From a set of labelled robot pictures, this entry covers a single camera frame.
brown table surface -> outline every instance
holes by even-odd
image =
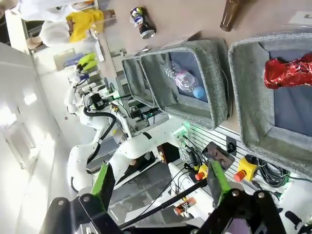
[[[200,31],[200,38],[224,38],[230,46],[233,42],[261,33],[287,31],[287,25],[297,11],[312,11],[312,0],[249,0],[239,15],[234,29],[220,29],[226,0],[114,0],[114,8],[120,34],[129,54],[135,54],[146,45],[163,46],[168,42]],[[130,11],[144,6],[154,22],[157,33],[143,40],[137,28],[130,22]],[[239,132],[237,112],[222,123]]]

bolt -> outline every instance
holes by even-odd
[[[198,229],[191,230],[191,234],[196,234],[198,232]]]
[[[239,195],[239,191],[238,191],[238,190],[234,190],[234,191],[232,192],[232,195],[233,195],[233,196],[238,196],[238,195]]]
[[[84,202],[88,202],[88,201],[90,201],[90,198],[88,196],[86,196],[86,197],[83,198],[83,201]]]
[[[258,194],[258,197],[259,197],[259,198],[264,198],[264,193],[263,193],[263,192],[260,192],[260,193]]]

clear plastic bottle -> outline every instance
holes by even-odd
[[[176,62],[171,61],[164,66],[167,76],[174,80],[176,86],[195,98],[201,98],[205,90],[198,84],[198,80],[189,72],[183,70]]]

smartphone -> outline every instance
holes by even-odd
[[[235,158],[231,154],[221,149],[221,147],[217,146],[214,142],[210,142],[203,150],[202,154],[207,158],[218,161],[223,171],[228,170],[235,162]]]

brown glass bottle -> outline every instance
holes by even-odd
[[[226,0],[220,28],[230,32],[240,9],[246,4],[245,0]]]

